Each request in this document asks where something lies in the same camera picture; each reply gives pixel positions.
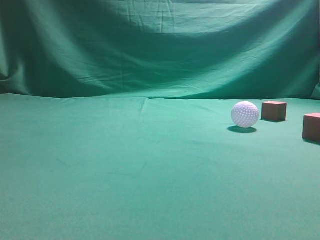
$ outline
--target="green backdrop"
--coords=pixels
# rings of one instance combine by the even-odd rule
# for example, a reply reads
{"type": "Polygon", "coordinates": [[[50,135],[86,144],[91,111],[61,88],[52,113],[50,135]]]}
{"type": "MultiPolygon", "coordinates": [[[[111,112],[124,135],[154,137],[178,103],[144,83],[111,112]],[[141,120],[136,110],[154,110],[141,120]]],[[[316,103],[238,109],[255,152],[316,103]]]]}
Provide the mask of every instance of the green backdrop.
{"type": "Polygon", "coordinates": [[[320,99],[317,0],[0,0],[0,93],[320,99]]]}

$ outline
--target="table surface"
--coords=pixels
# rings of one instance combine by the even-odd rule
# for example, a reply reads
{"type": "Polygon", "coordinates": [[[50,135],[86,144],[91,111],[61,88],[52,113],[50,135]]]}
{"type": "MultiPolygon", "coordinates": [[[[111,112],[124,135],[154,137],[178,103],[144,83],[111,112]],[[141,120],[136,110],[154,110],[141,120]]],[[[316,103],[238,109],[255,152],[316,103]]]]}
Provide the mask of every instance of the table surface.
{"type": "Polygon", "coordinates": [[[318,240],[320,101],[272,100],[241,129],[240,100],[0,95],[0,239],[318,240]]]}

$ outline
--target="golf ball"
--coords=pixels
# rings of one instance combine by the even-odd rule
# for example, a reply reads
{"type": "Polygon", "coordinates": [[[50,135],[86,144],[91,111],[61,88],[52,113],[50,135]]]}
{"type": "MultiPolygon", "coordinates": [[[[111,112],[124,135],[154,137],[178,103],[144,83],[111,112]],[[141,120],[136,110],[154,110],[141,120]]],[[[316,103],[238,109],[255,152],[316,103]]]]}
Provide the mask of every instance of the golf ball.
{"type": "Polygon", "coordinates": [[[234,124],[241,128],[250,128],[259,120],[259,110],[256,105],[249,101],[238,102],[231,111],[234,124]]]}

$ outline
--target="brown cube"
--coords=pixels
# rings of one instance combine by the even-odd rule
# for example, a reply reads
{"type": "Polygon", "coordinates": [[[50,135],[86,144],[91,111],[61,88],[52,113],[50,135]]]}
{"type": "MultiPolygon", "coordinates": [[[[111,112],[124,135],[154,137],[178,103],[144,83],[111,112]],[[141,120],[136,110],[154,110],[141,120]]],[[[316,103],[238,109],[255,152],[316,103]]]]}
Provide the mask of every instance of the brown cube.
{"type": "Polygon", "coordinates": [[[287,103],[280,101],[265,101],[262,103],[263,120],[282,122],[287,117],[287,103]]]}
{"type": "Polygon", "coordinates": [[[320,113],[304,115],[302,138],[320,142],[320,113]]]}

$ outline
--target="green cloth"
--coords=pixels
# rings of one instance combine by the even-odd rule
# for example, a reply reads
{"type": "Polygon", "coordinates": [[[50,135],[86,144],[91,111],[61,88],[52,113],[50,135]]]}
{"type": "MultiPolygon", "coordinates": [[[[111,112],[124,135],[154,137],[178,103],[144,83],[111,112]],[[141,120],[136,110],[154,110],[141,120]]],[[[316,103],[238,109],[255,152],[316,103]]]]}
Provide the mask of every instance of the green cloth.
{"type": "Polygon", "coordinates": [[[319,46],[318,0],[1,0],[0,93],[310,98],[319,46]]]}
{"type": "Polygon", "coordinates": [[[238,100],[2,94],[0,239],[317,240],[319,101],[279,100],[243,133],[238,100]]]}

